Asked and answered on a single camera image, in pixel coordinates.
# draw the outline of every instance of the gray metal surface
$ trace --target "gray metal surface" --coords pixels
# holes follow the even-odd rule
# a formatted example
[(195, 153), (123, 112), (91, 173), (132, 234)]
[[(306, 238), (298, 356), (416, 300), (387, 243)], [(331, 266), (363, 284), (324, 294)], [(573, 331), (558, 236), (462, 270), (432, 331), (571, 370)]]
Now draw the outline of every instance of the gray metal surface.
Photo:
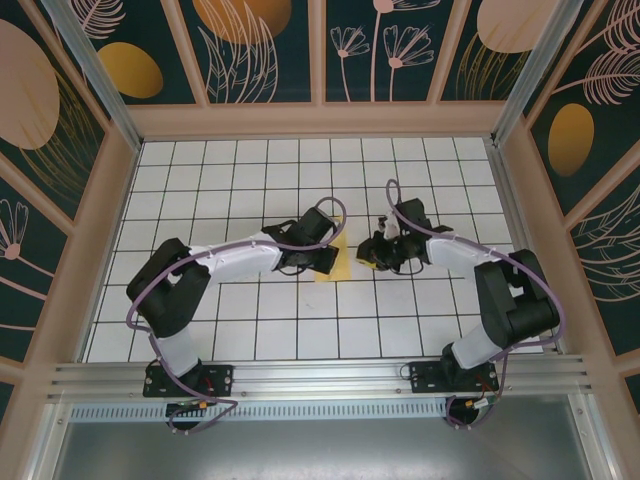
[[(165, 403), (84, 403), (74, 405), (70, 423), (166, 422)], [(330, 400), (242, 402), (226, 417), (229, 422), (283, 420), (369, 420), (373, 418), (444, 417), (444, 398), (401, 398), (391, 400)], [(215, 405), (193, 411), (174, 421), (211, 420), (227, 408)]]
[(439, 418), (70, 424), (59, 480), (579, 480), (591, 478), (566, 399), (506, 398), (478, 430)]

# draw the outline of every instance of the dark green wallpaper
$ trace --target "dark green wallpaper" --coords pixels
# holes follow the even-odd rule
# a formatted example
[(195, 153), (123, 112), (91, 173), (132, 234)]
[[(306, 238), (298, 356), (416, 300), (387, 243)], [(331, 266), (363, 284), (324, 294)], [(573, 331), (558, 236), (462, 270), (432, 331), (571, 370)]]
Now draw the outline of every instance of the dark green wallpaper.
[(640, 167), (571, 236), (616, 355), (640, 348)]
[(554, 6), (472, 0), (441, 100), (506, 100)]
[(9, 383), (0, 382), (0, 425), (2, 425), (2, 419), (4, 413), (9, 406), (9, 400), (11, 400), (11, 394), (13, 393), (13, 385)]
[(328, 0), (326, 100), (369, 102), (372, 77), (376, 101), (426, 100), (452, 5), (397, 2), (381, 13), (371, 0)]
[(625, 378), (625, 382), (633, 399), (633, 404), (636, 406), (636, 411), (640, 415), (640, 373)]
[(67, 236), (0, 179), (0, 356), (22, 362)]
[(582, 7), (580, 7), (580, 13), (578, 13), (576, 20), (573, 22), (573, 25), (571, 26), (569, 33), (564, 38), (564, 41), (562, 42), (562, 45), (558, 49), (556, 56), (553, 58), (552, 62), (549, 64), (549, 67), (547, 68), (544, 75), (540, 79), (540, 82), (538, 83), (538, 86), (536, 87), (533, 94), (531, 95), (531, 98), (527, 102), (527, 105), (524, 107), (525, 117), (529, 115), (529, 112), (538, 101), (538, 97), (540, 96), (542, 89), (545, 87), (547, 80), (549, 80), (549, 77), (551, 76), (553, 71), (556, 69), (558, 62), (564, 55), (564, 52), (567, 50), (567, 47), (569, 46), (569, 43), (571, 43), (573, 36), (576, 34), (576, 30), (580, 28), (580, 25), (582, 24), (584, 17), (587, 15), (587, 13), (589, 12), (589, 9), (592, 6), (593, 6), (593, 0), (584, 0), (584, 2), (582, 3)]
[(160, 0), (69, 4), (127, 105), (195, 103)]
[(0, 5), (0, 153), (70, 218), (104, 131), (16, 0)]
[(531, 128), (568, 213), (640, 139), (640, 22), (609, 2)]
[(307, 0), (246, 5), (249, 15), (240, 0), (180, 0), (209, 101), (310, 102)]

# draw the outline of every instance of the white tile floor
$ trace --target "white tile floor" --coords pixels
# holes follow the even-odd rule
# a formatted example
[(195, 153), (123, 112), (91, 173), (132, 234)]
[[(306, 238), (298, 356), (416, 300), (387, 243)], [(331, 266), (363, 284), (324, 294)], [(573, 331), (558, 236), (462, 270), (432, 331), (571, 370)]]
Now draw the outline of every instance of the white tile floor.
[(479, 138), (145, 144), (85, 358), (152, 358), (145, 336), (124, 324), (130, 305), (125, 286), (164, 240), (206, 245), (240, 239), (296, 218), (330, 194), (349, 213), (351, 280), (319, 283), (308, 271), (211, 287), (189, 325), (202, 359), (440, 354), (480, 321), (475, 287), (440, 267), (402, 277), (374, 275), (354, 261), (355, 247), (388, 211), (383, 187), (390, 177), (405, 187), (405, 199), (422, 200), (434, 224), (510, 251)]

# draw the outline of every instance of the black mounting plate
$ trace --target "black mounting plate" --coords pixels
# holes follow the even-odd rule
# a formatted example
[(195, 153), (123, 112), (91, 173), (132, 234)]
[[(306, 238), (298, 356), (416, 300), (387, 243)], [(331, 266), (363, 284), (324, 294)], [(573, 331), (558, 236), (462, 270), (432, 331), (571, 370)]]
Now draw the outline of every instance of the black mounting plate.
[(451, 385), (439, 360), (429, 362), (411, 362), (407, 364), (405, 376), (411, 381), (413, 393), (481, 393), (482, 383), (477, 379), (479, 375), (492, 389), (498, 390), (499, 383), (496, 368), (491, 363), (483, 363), (460, 376), (455, 385)]
[[(213, 391), (209, 391), (205, 378), (208, 378), (211, 382)], [(203, 365), (201, 382), (196, 390), (212, 397), (228, 397), (231, 395), (232, 385), (232, 365)], [(145, 398), (192, 398), (192, 395), (184, 392), (179, 386), (173, 383), (169, 375), (164, 371), (164, 368), (160, 365), (147, 367), (142, 396)]]

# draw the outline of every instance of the white tile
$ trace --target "white tile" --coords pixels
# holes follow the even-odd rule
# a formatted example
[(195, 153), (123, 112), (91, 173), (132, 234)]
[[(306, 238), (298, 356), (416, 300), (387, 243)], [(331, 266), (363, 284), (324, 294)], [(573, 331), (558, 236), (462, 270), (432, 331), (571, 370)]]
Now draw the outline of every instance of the white tile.
[(130, 362), (150, 362), (156, 358), (156, 353), (149, 343), (149, 335), (144, 332), (136, 331), (133, 336), (133, 345), (131, 346)]
[(421, 357), (418, 319), (381, 318), (380, 343), (383, 357)]
[(458, 320), (460, 321), (460, 331), (463, 337), (470, 334), (474, 328), (482, 323), (480, 315), (460, 315)]
[(421, 138), (394, 138), (393, 153), (396, 160), (425, 160)]
[(298, 140), (269, 140), (269, 163), (298, 163)]
[(297, 269), (294, 267), (286, 267), (283, 269), (283, 271), (285, 273), (288, 273), (290, 275), (285, 275), (282, 272), (279, 271), (271, 271), (271, 272), (267, 272), (267, 273), (262, 273), (260, 274), (260, 283), (280, 283), (280, 282), (290, 282), (290, 283), (296, 283), (296, 281), (298, 280), (299, 275), (296, 275), (296, 271)]
[(220, 297), (220, 285), (209, 282), (209, 288), (204, 291), (198, 309), (193, 315), (194, 320), (216, 320), (218, 318), (218, 298)]
[(195, 220), (190, 245), (218, 245), (227, 235), (227, 220)]
[(369, 217), (349, 217), (345, 225), (347, 245), (357, 247), (369, 238)]
[(330, 163), (301, 163), (300, 188), (330, 188)]
[(213, 340), (216, 335), (216, 322), (191, 322), (187, 329), (200, 360), (210, 362), (213, 353)]
[(157, 222), (128, 220), (122, 222), (118, 250), (151, 250)]
[(126, 286), (108, 286), (98, 314), (99, 322), (124, 322), (131, 308)]
[(263, 283), (260, 285), (258, 318), (296, 318), (297, 288), (295, 283)]
[(414, 198), (417, 198), (422, 202), (422, 205), (424, 205), (424, 213), (427, 216), (435, 215), (437, 213), (436, 202), (433, 197), (433, 188), (431, 187), (403, 187), (402, 188), (403, 201), (412, 200)]
[(364, 173), (367, 188), (384, 187), (390, 178), (397, 178), (394, 162), (365, 162)]
[(434, 187), (438, 213), (470, 213), (464, 187)]
[(373, 282), (338, 282), (339, 317), (375, 317), (376, 295)]
[(423, 265), (422, 271), (420, 268), (420, 260), (414, 258), (410, 262), (412, 277), (418, 278), (449, 278), (449, 269), (440, 265)]
[(427, 160), (457, 160), (452, 138), (423, 138)]
[(484, 141), (479, 138), (455, 138), (456, 151), (460, 160), (486, 160)]
[(298, 190), (267, 190), (264, 202), (265, 217), (298, 218)]
[(367, 197), (364, 188), (334, 189), (333, 195), (344, 203), (347, 215), (367, 214)]
[(205, 165), (200, 177), (200, 190), (229, 190), (233, 178), (233, 165)]
[(199, 165), (204, 157), (206, 142), (177, 142), (172, 165)]
[(195, 165), (172, 166), (169, 170), (167, 190), (197, 190), (200, 183), (200, 170)]
[(268, 165), (267, 188), (298, 188), (298, 164)]
[(213, 359), (253, 360), (256, 322), (218, 322)]
[(266, 165), (236, 165), (233, 172), (233, 188), (247, 190), (264, 188), (266, 173)]
[(494, 185), (493, 173), (489, 162), (460, 162), (466, 185)]
[(156, 250), (163, 242), (170, 238), (177, 238), (185, 245), (189, 244), (191, 235), (192, 220), (160, 220), (158, 222), (158, 231), (156, 232), (156, 241), (153, 249)]
[(362, 145), (359, 138), (331, 139), (332, 162), (361, 162)]
[(236, 150), (236, 163), (266, 163), (266, 140), (240, 140)]
[(478, 289), (475, 283), (465, 279), (453, 279), (453, 296), (459, 315), (474, 315), (480, 313), (478, 303)]
[(330, 162), (331, 152), (329, 139), (310, 138), (300, 140), (301, 162)]
[(230, 192), (198, 192), (196, 218), (227, 218)]
[(414, 280), (418, 314), (454, 315), (456, 307), (449, 280)]
[(438, 215), (441, 225), (453, 228), (453, 233), (461, 237), (468, 238), (474, 242), (478, 241), (476, 227), (473, 224), (471, 215)]
[(193, 218), (193, 211), (196, 206), (197, 192), (167, 192), (162, 202), (160, 218), (180, 219)]
[(220, 320), (249, 320), (257, 318), (258, 285), (229, 283), (220, 288)]
[(395, 160), (390, 138), (363, 138), (362, 151), (365, 162), (389, 162)]
[(298, 322), (298, 358), (338, 358), (337, 320), (301, 320)]
[(124, 323), (99, 323), (93, 335), (89, 363), (126, 362), (133, 340), (133, 330)]
[(127, 220), (157, 220), (163, 196), (162, 192), (132, 193), (125, 218)]
[(496, 187), (467, 187), (473, 213), (502, 213)]
[(431, 185), (427, 162), (399, 162), (396, 166), (398, 167), (398, 182), (401, 187), (428, 187)]
[(504, 215), (474, 215), (480, 243), (511, 243)]
[(229, 219), (229, 231), (227, 242), (242, 240), (262, 230), (260, 218), (231, 218)]
[(129, 285), (150, 256), (150, 252), (116, 252), (109, 275), (109, 284)]
[(295, 360), (296, 336), (295, 320), (258, 322), (256, 360)]
[(333, 163), (331, 176), (334, 188), (364, 187), (364, 170), (362, 163)]
[(145, 142), (140, 165), (169, 165), (174, 142)]
[(463, 185), (458, 162), (429, 162), (429, 173), (434, 186)]
[(349, 247), (351, 280), (373, 280), (373, 270), (356, 260), (357, 248)]
[(340, 358), (373, 358), (380, 356), (378, 320), (375, 318), (341, 318)]
[(134, 192), (162, 192), (167, 185), (169, 167), (140, 167), (133, 184)]
[[(318, 200), (325, 197), (330, 197), (331, 189), (330, 188), (305, 188), (303, 190), (299, 190), (298, 195), (299, 195), (298, 212), (299, 212), (299, 215), (302, 216), (307, 210), (309, 210), (311, 207), (314, 207), (315, 204), (318, 203)], [(325, 202), (321, 205), (321, 208), (327, 214), (333, 215), (334, 208), (331, 203)]]
[(367, 205), (369, 207), (369, 215), (372, 216), (381, 217), (391, 211), (384, 188), (367, 188)]
[(204, 153), (204, 163), (221, 164), (234, 163), (236, 157), (235, 140), (215, 140), (207, 142), (207, 148)]
[(298, 318), (336, 318), (334, 282), (298, 284)]
[(420, 334), (425, 356), (440, 356), (444, 347), (460, 338), (458, 317), (420, 317)]
[(416, 300), (411, 280), (383, 280), (376, 282), (378, 315), (415, 315)]
[(264, 190), (233, 190), (229, 218), (262, 217)]

